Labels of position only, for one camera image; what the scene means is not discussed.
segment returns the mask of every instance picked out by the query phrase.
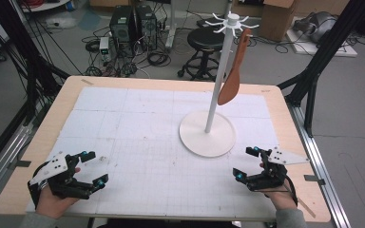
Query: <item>wooden table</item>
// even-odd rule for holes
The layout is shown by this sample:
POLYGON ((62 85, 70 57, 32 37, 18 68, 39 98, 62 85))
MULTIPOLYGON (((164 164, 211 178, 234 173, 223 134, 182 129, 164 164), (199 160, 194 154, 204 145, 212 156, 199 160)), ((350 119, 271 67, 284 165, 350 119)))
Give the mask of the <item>wooden table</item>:
MULTIPOLYGON (((78 99, 79 93, 86 86, 212 91, 214 84, 86 76, 68 78, 22 158, 23 161, 31 161, 31 165, 29 167, 17 167, 0 195, 0 214, 25 214, 25 209, 30 200, 27 182, 31 179, 34 170, 47 158, 78 99)), ((263 96, 270 111, 280 148, 303 157, 307 156, 281 91, 276 86, 241 85, 240 93, 263 96)), ((303 211, 305 219, 312 222, 329 221, 331 216, 317 182, 304 179, 304 175, 314 175, 311 165, 309 163, 288 165, 287 169, 297 188, 300 199, 298 208, 303 211)))

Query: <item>white pole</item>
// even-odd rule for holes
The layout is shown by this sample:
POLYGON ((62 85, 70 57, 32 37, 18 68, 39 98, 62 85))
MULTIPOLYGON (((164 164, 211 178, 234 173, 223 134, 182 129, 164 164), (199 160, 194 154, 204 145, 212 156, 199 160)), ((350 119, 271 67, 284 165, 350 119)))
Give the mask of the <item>white pole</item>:
MULTIPOLYGON (((237 14, 229 14, 227 19, 228 26, 235 26, 239 20, 237 14)), ((229 60, 230 48, 233 43, 233 28, 227 27, 224 35, 223 49, 221 50, 221 60, 219 61, 218 74, 216 75, 215 87, 213 89, 212 102, 209 108, 208 119, 206 122, 205 132, 209 133, 212 128, 213 117, 215 116, 216 105, 218 104, 219 93, 221 92, 221 83, 224 72, 226 72, 227 61, 229 60)))

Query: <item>person's arm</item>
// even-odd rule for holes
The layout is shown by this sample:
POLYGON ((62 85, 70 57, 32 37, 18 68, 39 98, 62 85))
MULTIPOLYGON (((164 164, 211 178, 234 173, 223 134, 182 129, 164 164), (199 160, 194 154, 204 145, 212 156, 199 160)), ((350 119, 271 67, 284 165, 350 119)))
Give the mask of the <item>person's arm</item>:
POLYGON ((38 199, 37 208, 35 213, 27 213, 20 225, 20 228, 39 227, 48 228, 52 227, 58 218, 60 218, 65 211, 79 199, 65 198, 61 199, 54 196, 47 184, 40 193, 40 199, 38 199))
POLYGON ((261 191, 269 199, 271 199, 277 209, 277 226, 278 228, 306 228, 307 224, 304 220, 303 212, 298 210, 292 194, 282 185, 273 189, 264 189, 261 191))

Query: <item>wrist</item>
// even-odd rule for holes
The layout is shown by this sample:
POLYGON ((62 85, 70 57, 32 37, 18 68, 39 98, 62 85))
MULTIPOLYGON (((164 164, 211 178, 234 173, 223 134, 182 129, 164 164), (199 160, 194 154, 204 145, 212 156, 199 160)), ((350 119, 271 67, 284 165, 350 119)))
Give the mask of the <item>wrist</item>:
POLYGON ((36 214, 39 214, 40 216, 45 216, 45 217, 49 217, 51 219, 58 219, 61 217, 61 215, 58 215, 57 213, 55 212, 47 212, 47 211, 44 211, 44 210, 41 210, 37 207, 37 209, 35 210, 35 213, 36 214))
POLYGON ((269 198, 277 210, 298 208, 293 201, 292 196, 287 192, 275 192, 274 194, 270 194, 269 198))

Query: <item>equipment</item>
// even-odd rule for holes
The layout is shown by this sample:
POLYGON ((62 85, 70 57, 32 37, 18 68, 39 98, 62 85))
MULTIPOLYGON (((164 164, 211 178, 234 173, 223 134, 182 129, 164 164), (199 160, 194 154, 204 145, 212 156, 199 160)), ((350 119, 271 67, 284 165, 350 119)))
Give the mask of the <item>equipment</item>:
POLYGON ((312 12, 307 17, 296 20, 293 25, 294 31, 302 31, 304 35, 309 36, 311 41, 318 44, 323 37, 328 35, 336 22, 336 18, 328 12, 312 12))
POLYGON ((233 168, 233 176, 235 176, 236 181, 245 184, 247 188, 253 192, 283 185, 288 192, 291 192, 293 200, 298 204, 295 186, 293 185, 292 180, 287 176, 287 170, 284 164, 309 162, 309 159, 304 159, 298 155, 287 151, 277 150, 276 148, 266 151, 258 147, 247 147, 245 153, 255 157, 260 155, 263 171, 260 174, 247 177, 246 173, 233 168), (284 185, 286 179, 289 181, 290 189, 284 185))
POLYGON ((134 57, 133 46, 137 41, 135 17, 131 6, 116 6, 112 13, 109 28, 114 39, 118 57, 134 57))
POLYGON ((100 54, 105 65, 111 61, 111 50, 109 48, 108 37, 100 38, 100 54))
POLYGON ((157 18, 148 5, 136 7, 138 36, 143 39, 142 49, 157 49, 157 18))
POLYGON ((28 182, 29 192, 32 201, 37 208, 40 199, 41 189, 48 183, 53 195, 60 198, 77 198, 88 200, 94 192, 106 187, 108 174, 93 180, 92 183, 78 182, 73 178, 76 165, 81 162, 87 162, 96 158, 93 151, 82 152, 77 155, 64 155, 59 152, 51 161, 40 165, 34 172, 33 178, 28 182))

